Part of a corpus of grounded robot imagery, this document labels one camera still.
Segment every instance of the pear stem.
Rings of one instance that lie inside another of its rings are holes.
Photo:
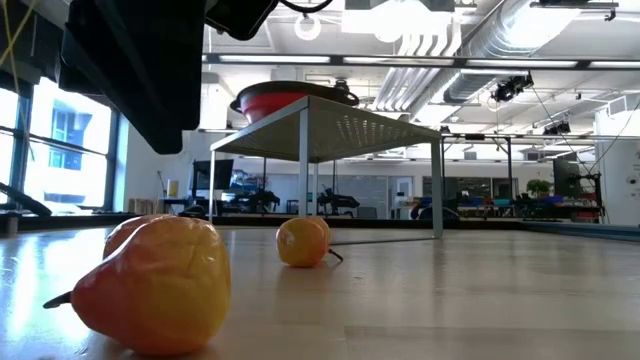
[[[62,304],[70,304],[70,303],[71,303],[71,291],[47,301],[46,303],[44,303],[44,305],[42,305],[42,307],[44,307],[45,309],[53,309],[53,308],[57,308]]]
[[[343,261],[344,261],[344,258],[343,258],[342,256],[340,256],[340,254],[338,254],[337,252],[335,252],[335,251],[333,251],[333,250],[331,250],[331,249],[329,249],[329,254],[331,254],[331,255],[333,255],[333,256],[335,256],[335,257],[337,257],[337,258],[338,258],[338,260],[340,260],[340,262],[343,262]]]

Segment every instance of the ventilation duct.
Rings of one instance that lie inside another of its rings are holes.
[[[531,56],[580,14],[580,10],[575,9],[531,8],[530,3],[531,0],[505,1],[459,55],[477,58]],[[440,71],[411,112],[418,114],[423,107],[429,106],[429,102],[465,103],[495,78],[494,75],[462,74],[459,70]]]

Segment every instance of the wooden floor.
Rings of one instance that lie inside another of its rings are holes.
[[[137,359],[42,303],[94,267],[107,229],[0,239],[0,359]],[[292,269],[275,230],[225,229],[232,309],[188,359],[640,359],[640,247],[526,232],[341,246]],[[341,241],[422,231],[336,230]]]

